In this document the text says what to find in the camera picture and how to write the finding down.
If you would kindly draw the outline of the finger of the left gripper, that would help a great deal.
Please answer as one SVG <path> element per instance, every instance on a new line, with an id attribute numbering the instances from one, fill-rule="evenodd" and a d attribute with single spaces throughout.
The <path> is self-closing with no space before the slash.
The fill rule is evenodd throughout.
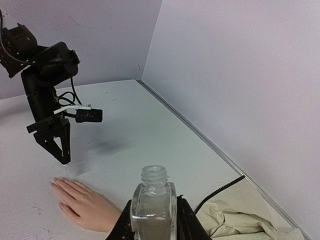
<path id="1" fill-rule="evenodd" d="M 62 146 L 62 164 L 71 162 L 71 145 L 70 145 L 71 125 L 67 123 L 61 130 L 60 141 Z"/>
<path id="2" fill-rule="evenodd" d="M 35 133 L 35 141 L 44 148 L 48 153 L 50 153 L 54 158 L 56 158 L 61 164 L 67 163 L 67 144 L 66 138 L 62 134 L 58 133 Z M 55 139 L 60 139 L 61 147 L 56 143 Z"/>

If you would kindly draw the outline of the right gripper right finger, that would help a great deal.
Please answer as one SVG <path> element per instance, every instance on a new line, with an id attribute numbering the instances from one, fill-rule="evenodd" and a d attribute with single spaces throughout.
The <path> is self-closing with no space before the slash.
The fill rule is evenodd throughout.
<path id="1" fill-rule="evenodd" d="M 178 240 L 210 240 L 188 201 L 177 197 L 177 239 Z"/>

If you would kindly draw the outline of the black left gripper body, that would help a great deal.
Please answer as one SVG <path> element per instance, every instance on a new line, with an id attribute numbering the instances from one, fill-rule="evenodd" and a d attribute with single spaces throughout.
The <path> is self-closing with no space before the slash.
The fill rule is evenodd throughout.
<path id="1" fill-rule="evenodd" d="M 36 140 L 70 139 L 70 122 L 58 110 L 58 97 L 53 86 L 42 86 L 35 73 L 22 72 L 21 79 L 35 123 L 27 127 Z"/>

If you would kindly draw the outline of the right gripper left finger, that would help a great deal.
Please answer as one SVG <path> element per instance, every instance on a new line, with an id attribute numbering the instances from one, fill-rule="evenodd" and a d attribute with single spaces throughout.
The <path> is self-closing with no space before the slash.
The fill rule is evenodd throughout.
<path id="1" fill-rule="evenodd" d="M 114 228 L 106 238 L 106 240 L 134 240 L 135 233 L 132 231 L 131 225 L 131 203 L 129 200 L 123 209 Z"/>

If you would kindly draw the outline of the clear nail polish bottle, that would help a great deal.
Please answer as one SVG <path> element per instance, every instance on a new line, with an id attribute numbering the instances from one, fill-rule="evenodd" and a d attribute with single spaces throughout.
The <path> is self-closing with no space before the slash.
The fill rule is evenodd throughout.
<path id="1" fill-rule="evenodd" d="M 177 239 L 177 193 L 164 166 L 149 165 L 141 171 L 130 205 L 135 240 Z"/>

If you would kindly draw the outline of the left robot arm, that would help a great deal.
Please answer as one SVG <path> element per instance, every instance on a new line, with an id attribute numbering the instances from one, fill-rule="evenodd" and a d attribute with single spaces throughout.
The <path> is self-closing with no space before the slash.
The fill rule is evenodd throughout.
<path id="1" fill-rule="evenodd" d="M 20 74 L 24 92 L 34 118 L 27 126 L 35 141 L 61 164 L 71 161 L 70 116 L 62 107 L 79 101 L 74 90 L 72 99 L 57 95 L 55 87 L 78 74 L 80 60 L 66 43 L 38 45 L 25 25 L 0 28 L 0 63 L 9 78 Z"/>

